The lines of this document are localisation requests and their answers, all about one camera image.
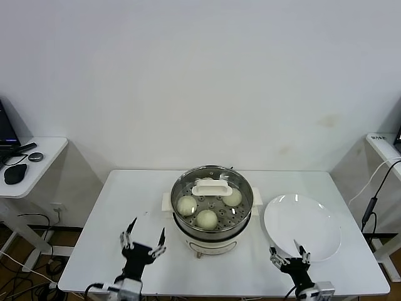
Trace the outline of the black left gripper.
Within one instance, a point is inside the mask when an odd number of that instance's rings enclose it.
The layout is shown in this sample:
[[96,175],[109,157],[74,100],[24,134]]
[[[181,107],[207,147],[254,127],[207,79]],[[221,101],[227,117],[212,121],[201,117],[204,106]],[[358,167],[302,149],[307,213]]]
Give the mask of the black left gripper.
[[133,244],[131,233],[136,221],[137,218],[134,218],[134,220],[128,225],[127,229],[120,234],[122,255],[126,259],[125,266],[122,269],[122,277],[132,280],[140,280],[145,266],[152,264],[156,257],[159,257],[166,251],[165,228],[162,229],[156,248],[151,249],[148,246],[138,243]]

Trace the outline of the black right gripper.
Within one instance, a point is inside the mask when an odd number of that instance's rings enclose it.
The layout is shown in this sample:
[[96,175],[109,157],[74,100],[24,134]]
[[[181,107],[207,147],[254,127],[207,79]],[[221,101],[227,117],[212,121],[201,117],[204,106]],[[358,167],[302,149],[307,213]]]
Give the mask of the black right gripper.
[[279,270],[281,272],[291,277],[296,291],[303,291],[315,286],[315,283],[311,281],[308,274],[311,254],[305,250],[303,245],[296,240],[293,241],[301,258],[283,258],[277,253],[276,248],[271,246],[269,248],[270,260],[275,267],[280,267]]

